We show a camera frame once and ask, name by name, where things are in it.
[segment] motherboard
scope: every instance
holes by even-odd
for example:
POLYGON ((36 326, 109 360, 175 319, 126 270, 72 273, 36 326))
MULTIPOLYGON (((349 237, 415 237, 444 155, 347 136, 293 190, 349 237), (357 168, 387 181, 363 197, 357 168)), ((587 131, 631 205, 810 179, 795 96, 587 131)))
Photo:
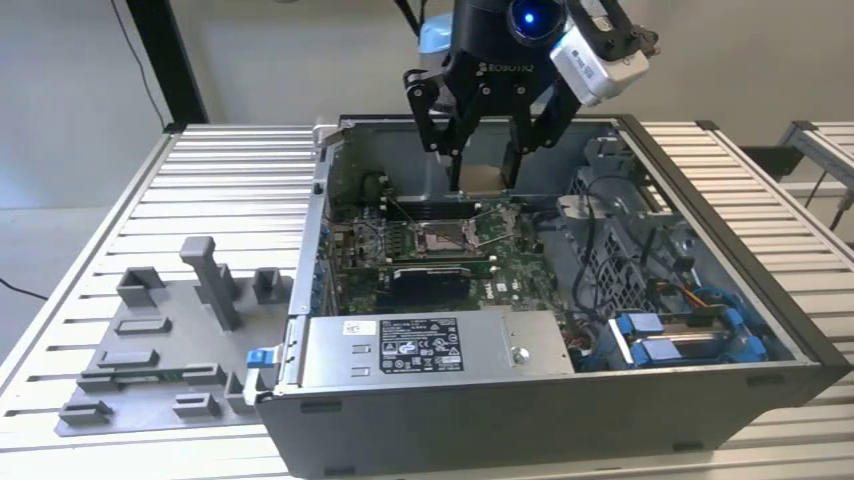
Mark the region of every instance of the motherboard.
POLYGON ((423 204, 384 198, 333 223, 337 313, 564 311, 536 236, 537 212, 509 200, 448 207, 425 214, 423 204))

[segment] power supply label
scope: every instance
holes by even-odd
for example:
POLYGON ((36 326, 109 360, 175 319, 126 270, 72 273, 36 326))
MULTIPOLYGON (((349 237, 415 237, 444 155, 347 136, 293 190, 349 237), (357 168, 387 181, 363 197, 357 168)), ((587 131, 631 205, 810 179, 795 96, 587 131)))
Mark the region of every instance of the power supply label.
POLYGON ((383 373, 463 371, 463 346, 455 318, 380 320, 379 341, 383 373))

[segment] cable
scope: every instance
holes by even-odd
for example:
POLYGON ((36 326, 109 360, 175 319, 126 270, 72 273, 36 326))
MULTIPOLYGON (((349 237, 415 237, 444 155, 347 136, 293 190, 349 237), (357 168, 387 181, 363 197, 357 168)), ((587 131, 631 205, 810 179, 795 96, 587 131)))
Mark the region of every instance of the cable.
POLYGON ((409 28, 412 29, 412 33, 415 34, 416 37, 420 37, 417 19, 415 18, 415 12, 412 12, 412 6, 409 5, 409 1, 408 0, 393 0, 393 1, 395 1, 395 5, 397 5, 397 8, 400 9, 400 13, 403 14, 405 23, 409 25, 409 28))
POLYGON ((136 66, 139 67, 139 74, 143 77, 143 86, 145 87, 145 94, 148 95, 148 101, 151 102, 151 106, 155 109, 155 113, 157 114, 157 118, 160 119, 160 128, 165 128, 165 122, 163 121, 163 114, 160 113, 160 108, 157 108, 157 102, 155 102, 155 97, 151 94, 151 87, 148 86, 148 78, 145 77, 145 69, 143 68, 143 62, 139 59, 139 55, 136 54, 136 50, 133 50, 133 44, 130 43, 130 37, 128 36, 128 30, 124 28, 124 22, 121 21, 121 15, 118 15, 118 7, 116 7, 116 0, 109 0, 109 4, 112 5, 112 12, 116 14, 116 20, 118 20, 118 27, 121 27, 121 35, 124 35, 124 42, 128 45, 128 49, 130 50, 130 55, 133 55, 133 60, 136 60, 136 66))
POLYGON ((650 252, 652 251, 652 244, 655 243, 655 235, 658 235, 658 227, 652 227, 650 235, 646 237, 643 243, 643 249, 640 250, 640 269, 646 269, 646 263, 650 260, 650 252))
POLYGON ((700 307, 707 307, 708 305, 706 305, 706 302, 703 302, 703 300, 694 295, 694 292, 691 292, 687 288, 684 288, 682 285, 674 285, 679 291, 684 294, 684 296, 694 301, 694 303, 696 303, 700 307))
POLYGON ((810 208, 810 203, 812 203, 812 198, 815 197, 815 192, 818 192, 818 187, 822 186, 822 183, 824 181, 824 177, 827 177, 827 172, 826 171, 822 173, 822 176, 818 177, 818 182, 815 182, 815 186, 812 187, 812 191, 810 192, 810 196, 806 197, 806 203, 803 204, 803 206, 806 208, 810 208))
POLYGON ((584 188, 584 192, 582 195, 582 199, 583 197, 592 196, 592 186, 599 182, 599 180, 622 180, 623 182, 628 182, 631 186, 635 188, 635 190, 638 189, 638 185, 635 184, 635 182, 631 181, 631 179, 623 177, 622 175, 602 175, 600 177, 596 177, 592 180, 592 182, 587 184, 587 187, 584 188))
POLYGON ((575 281, 572 282, 572 301, 575 302, 575 306, 578 307, 578 309, 584 312, 584 314, 587 314, 591 319, 598 319, 599 315, 596 314, 595 309, 582 304, 578 295, 578 290, 582 285, 582 279, 584 278, 584 272, 590 268, 590 261, 592 260, 594 237, 596 235, 596 218, 594 216, 590 197, 587 197, 587 219, 587 244, 584 246, 584 258, 582 259, 582 265, 578 269, 578 273, 575 274, 575 281))
POLYGON ((839 226, 839 222, 842 221, 842 215, 844 215, 844 210, 836 210, 836 215, 832 217, 832 222, 830 222, 830 231, 832 232, 839 226))
POLYGON ((6 282, 2 278, 0 278, 0 284, 2 284, 2 286, 5 288, 8 288, 9 290, 12 290, 13 292, 17 293, 22 293, 24 295, 29 295, 33 298, 37 298, 38 300, 46 300, 48 297, 45 297, 44 295, 38 295, 34 292, 30 292, 29 290, 24 290, 22 288, 17 288, 14 285, 12 285, 9 282, 6 282))
POLYGON ((575 306, 592 319, 599 319, 599 315, 595 311, 595 304, 594 304, 594 308, 590 308, 582 304, 580 298, 579 298, 579 288, 582 285, 582 280, 584 278, 584 272, 590 268, 590 262, 592 261, 592 250, 595 247, 596 218, 595 218, 595 212, 592 210, 592 203, 590 201, 590 197, 592 196, 591 190, 596 182, 606 179, 622 180, 624 182, 631 183, 631 185, 636 188, 635 183, 628 178, 619 175, 602 175, 600 177, 596 177, 587 184, 579 198, 579 206, 584 202, 584 200, 587 203, 587 219, 588 219, 587 220, 587 244, 584 246, 584 257, 582 259, 582 265, 580 265, 580 268, 578 269, 578 274, 575 275, 575 281, 572 282, 572 301, 575 302, 575 306))
POLYGON ((424 29, 424 21, 427 20, 427 0, 421 0, 421 8, 417 12, 417 37, 421 36, 421 30, 424 29))

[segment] white wall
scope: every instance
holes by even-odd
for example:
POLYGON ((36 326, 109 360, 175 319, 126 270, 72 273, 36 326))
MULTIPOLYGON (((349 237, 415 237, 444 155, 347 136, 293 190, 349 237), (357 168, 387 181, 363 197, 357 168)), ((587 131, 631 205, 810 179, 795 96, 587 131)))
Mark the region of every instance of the white wall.
MULTIPOLYGON (((774 142, 792 119, 854 118, 852 1, 624 4, 663 54, 602 112, 712 119, 747 142, 774 142)), ((405 111, 415 44, 391 0, 173 8, 215 121, 405 111)), ((109 204, 159 126, 108 0, 2 0, 0 69, 0 207, 109 204)))
POLYGON ((159 131, 109 2, 2 0, 0 208, 110 204, 159 131))

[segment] slotted metal surface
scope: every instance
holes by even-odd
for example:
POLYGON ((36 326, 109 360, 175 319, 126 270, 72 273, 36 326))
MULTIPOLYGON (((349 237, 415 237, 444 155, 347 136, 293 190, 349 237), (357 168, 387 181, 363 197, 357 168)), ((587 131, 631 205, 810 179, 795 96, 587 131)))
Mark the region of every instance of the slotted metal surface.
POLYGON ((854 189, 854 123, 795 122, 780 141, 792 146, 854 189))
MULTIPOLYGON (((726 137, 694 123, 646 127, 854 360, 851 258, 726 137)), ((172 254, 193 233, 215 236, 235 275, 269 265, 293 274, 311 161, 309 128, 199 126, 164 140, 0 368, 0 381, 10 375, 0 396, 0 476, 50 478, 61 469, 86 478, 289 478, 260 425, 73 438, 57 437, 53 426, 118 304, 124 267, 153 265, 164 279, 191 278, 172 254)), ((798 479, 851 472, 854 375, 807 406, 764 414, 712 453, 389 478, 798 479)))

